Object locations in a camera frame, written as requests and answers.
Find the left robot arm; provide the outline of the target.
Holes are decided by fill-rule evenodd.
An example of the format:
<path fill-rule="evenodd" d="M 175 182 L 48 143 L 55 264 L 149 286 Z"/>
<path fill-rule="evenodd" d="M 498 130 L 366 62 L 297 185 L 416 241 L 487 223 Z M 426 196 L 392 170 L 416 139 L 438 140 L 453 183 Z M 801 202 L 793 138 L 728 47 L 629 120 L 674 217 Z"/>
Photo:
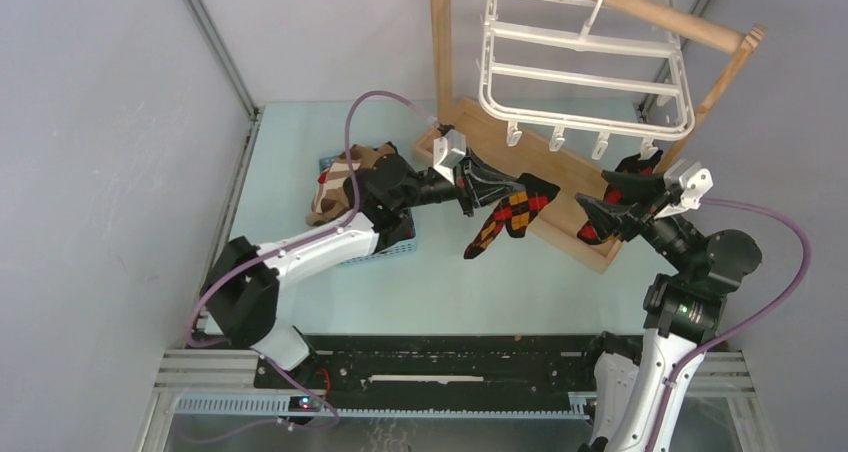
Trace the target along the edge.
<path fill-rule="evenodd" d="M 316 375 L 312 350 L 302 334 L 278 314 L 278 295 L 339 263 L 374 255 L 407 238 L 411 210 L 456 201 L 466 215 L 511 195 L 525 183 L 467 152 L 446 178 L 434 168 L 416 171 L 398 154 L 346 179 L 342 190 L 352 210 L 289 239 L 254 245 L 230 240 L 216 259 L 200 305 L 217 327 L 220 342 L 254 349 L 275 362 L 278 376 L 304 388 Z"/>

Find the red black argyle sock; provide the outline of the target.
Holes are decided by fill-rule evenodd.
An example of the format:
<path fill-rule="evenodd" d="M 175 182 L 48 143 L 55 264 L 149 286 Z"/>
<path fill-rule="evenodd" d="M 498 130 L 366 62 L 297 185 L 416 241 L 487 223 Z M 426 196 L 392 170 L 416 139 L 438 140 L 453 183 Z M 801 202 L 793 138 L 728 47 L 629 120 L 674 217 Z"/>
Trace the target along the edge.
<path fill-rule="evenodd" d="M 657 149 L 649 158 L 643 159 L 640 154 L 631 155 L 623 158 L 615 171 L 618 173 L 628 174 L 652 174 L 659 165 L 664 151 Z M 626 200 L 622 193 L 613 185 L 608 184 L 602 196 L 604 202 L 614 205 L 625 204 Z M 596 246 L 607 242 L 609 238 L 601 238 L 590 220 L 587 220 L 577 232 L 577 238 L 582 242 Z"/>

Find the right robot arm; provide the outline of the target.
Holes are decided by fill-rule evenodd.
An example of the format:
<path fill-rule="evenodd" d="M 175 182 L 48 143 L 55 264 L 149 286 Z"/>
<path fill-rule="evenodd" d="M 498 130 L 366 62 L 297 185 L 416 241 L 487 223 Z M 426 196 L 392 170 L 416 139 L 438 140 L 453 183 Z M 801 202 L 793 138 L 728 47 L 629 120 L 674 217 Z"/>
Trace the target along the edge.
<path fill-rule="evenodd" d="M 674 269 L 648 288 L 642 349 L 605 333 L 601 350 L 581 364 L 585 383 L 597 390 L 593 431 L 583 451 L 666 451 L 687 390 L 704 361 L 702 345 L 714 339 L 729 294 L 762 262 L 745 232 L 701 233 L 682 213 L 711 186 L 709 171 L 694 165 L 673 175 L 604 171 L 621 199 L 609 203 L 579 193 L 597 235 L 643 238 Z"/>

